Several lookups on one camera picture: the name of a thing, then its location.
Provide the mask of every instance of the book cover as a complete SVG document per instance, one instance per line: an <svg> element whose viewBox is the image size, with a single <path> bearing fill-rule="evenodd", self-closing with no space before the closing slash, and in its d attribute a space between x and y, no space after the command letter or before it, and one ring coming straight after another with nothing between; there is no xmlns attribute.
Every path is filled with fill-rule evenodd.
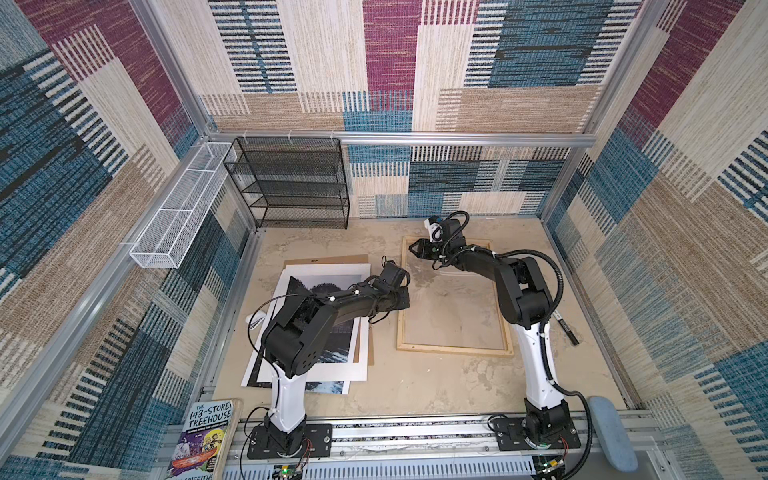
<svg viewBox="0 0 768 480"><path fill-rule="evenodd" d="M192 405L165 478L218 480L240 418L239 399Z"/></svg>

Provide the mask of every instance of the black mesh shelf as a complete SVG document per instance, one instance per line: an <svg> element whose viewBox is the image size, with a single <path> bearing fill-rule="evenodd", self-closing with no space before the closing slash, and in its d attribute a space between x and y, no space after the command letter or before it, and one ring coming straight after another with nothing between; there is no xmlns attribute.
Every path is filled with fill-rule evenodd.
<svg viewBox="0 0 768 480"><path fill-rule="evenodd" d="M330 138L240 137L224 166L259 227L346 228L341 144Z"/></svg>

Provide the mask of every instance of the robotic arm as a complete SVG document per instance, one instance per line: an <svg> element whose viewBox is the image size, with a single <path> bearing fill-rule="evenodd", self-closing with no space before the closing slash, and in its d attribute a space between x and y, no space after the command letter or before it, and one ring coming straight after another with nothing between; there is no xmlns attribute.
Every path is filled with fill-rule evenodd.
<svg viewBox="0 0 768 480"><path fill-rule="evenodd" d="M457 214L465 217L463 223L454 218ZM554 264L551 259L533 250L496 253L468 246L462 235L468 221L469 215L461 211L444 220L430 217L425 220L429 238L419 239L409 250L418 258L432 260L435 270L454 266L495 282L499 309L513 325L525 365L525 441L534 449L548 449L573 429L568 403L558 390L554 374L547 322L560 300L561 276L553 300L536 259L512 255L534 254Z"/></svg>
<svg viewBox="0 0 768 480"><path fill-rule="evenodd" d="M408 308L410 275L391 260L383 267L380 275L347 290L322 296L307 290L288 296L267 325L260 352L274 372L272 408L264 418L266 435L257 436L262 449L271 441L273 449L269 450L283 456L293 456L300 450L306 428L306 373L323 352L334 325Z"/></svg>

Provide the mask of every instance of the beige table surface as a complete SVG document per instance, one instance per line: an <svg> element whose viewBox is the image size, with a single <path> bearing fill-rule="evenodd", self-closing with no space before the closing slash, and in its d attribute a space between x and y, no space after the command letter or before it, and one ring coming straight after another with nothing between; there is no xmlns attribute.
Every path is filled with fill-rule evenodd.
<svg viewBox="0 0 768 480"><path fill-rule="evenodd" d="M269 404L268 389L240 386L251 354L244 319L270 298L285 260L367 253L372 273L379 273L382 255L400 263L402 238L425 236L425 232L423 220L354 218L349 219L347 230L267 229L217 379L214 399L242 399L243 416L255 406ZM492 240L499 252L531 248L554 258L544 229L535 218L473 217L463 233L467 238ZM554 274L543 261L539 264L554 295ZM558 311L581 341L578 346L572 346L560 326L552 325L552 348L560 383L566 389L581 390L587 397L607 397L617 409L626 409L568 283ZM401 352L395 348L396 328L394 314L373 327L374 365L368 368L366 382L352 382L349 395L305 394L307 415L524 412L525 371L514 334L515 356L496 358ZM572 410L583 410L576 398L568 398L568 403Z"/></svg>

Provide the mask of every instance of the wire mesh rack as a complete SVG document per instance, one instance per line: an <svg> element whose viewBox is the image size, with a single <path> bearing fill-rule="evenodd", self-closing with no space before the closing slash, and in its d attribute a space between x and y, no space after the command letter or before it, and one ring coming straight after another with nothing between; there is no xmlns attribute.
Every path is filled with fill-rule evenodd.
<svg viewBox="0 0 768 480"><path fill-rule="evenodd" d="M195 154L131 248L142 268L179 268L211 204L227 178L226 159L236 159L231 144L208 142Z"/></svg>
<svg viewBox="0 0 768 480"><path fill-rule="evenodd" d="M240 137L224 166L258 227L347 228L341 143L331 138Z"/></svg>

